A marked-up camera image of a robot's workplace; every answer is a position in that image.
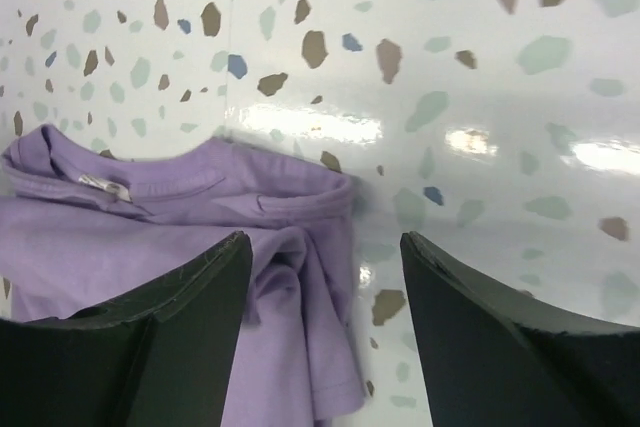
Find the white label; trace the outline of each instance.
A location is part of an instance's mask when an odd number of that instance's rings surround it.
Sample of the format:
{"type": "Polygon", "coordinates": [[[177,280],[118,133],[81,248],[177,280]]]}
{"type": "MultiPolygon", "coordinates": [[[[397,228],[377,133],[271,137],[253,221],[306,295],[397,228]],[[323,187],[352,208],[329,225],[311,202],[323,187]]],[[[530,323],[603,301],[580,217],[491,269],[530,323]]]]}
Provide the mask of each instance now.
{"type": "Polygon", "coordinates": [[[94,177],[93,175],[83,174],[78,179],[81,184],[89,185],[96,189],[104,190],[109,194],[117,196],[120,200],[125,202],[131,202],[131,196],[129,195],[129,189],[124,185],[117,182],[111,182],[110,180],[94,177]]]}

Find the speckled surface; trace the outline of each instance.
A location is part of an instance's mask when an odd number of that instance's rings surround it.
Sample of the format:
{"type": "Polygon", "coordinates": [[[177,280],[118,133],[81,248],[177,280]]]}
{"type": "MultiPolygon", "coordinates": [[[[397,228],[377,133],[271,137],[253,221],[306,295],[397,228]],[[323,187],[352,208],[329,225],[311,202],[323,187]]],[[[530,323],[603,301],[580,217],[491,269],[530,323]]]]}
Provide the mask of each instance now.
{"type": "Polygon", "coordinates": [[[640,325],[639,6],[0,0],[0,140],[53,122],[134,159],[225,135],[357,176],[371,398],[337,425],[430,425],[404,230],[539,299],[640,325]]]}

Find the purple shirt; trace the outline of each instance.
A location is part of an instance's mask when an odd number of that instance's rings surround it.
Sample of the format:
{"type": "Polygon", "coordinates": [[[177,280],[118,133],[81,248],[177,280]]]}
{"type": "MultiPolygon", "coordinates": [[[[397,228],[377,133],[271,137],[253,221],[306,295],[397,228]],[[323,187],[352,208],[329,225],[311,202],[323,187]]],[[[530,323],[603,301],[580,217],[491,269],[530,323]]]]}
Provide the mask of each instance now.
{"type": "Polygon", "coordinates": [[[222,425],[326,425],[362,406],[345,330],[347,176],[219,139],[122,162],[51,125],[14,141],[2,167],[17,195],[0,197],[0,275],[13,284],[15,320],[66,318],[242,230],[254,264],[222,425]]]}

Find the purple fabric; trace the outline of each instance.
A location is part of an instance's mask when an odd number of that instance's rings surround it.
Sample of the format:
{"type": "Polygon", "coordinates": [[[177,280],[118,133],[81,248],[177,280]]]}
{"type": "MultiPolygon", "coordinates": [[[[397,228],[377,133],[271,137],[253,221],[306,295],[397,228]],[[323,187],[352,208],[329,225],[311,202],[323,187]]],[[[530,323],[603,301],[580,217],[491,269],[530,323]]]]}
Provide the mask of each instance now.
{"type": "Polygon", "coordinates": [[[122,162],[50,125],[13,142],[2,167],[17,195],[0,197],[0,275],[13,284],[15,320],[66,318],[241,229],[254,265],[223,426],[328,425],[363,404],[345,330],[347,176],[218,139],[170,160],[122,162]],[[126,186],[131,202],[80,183],[84,174],[126,186]]]}

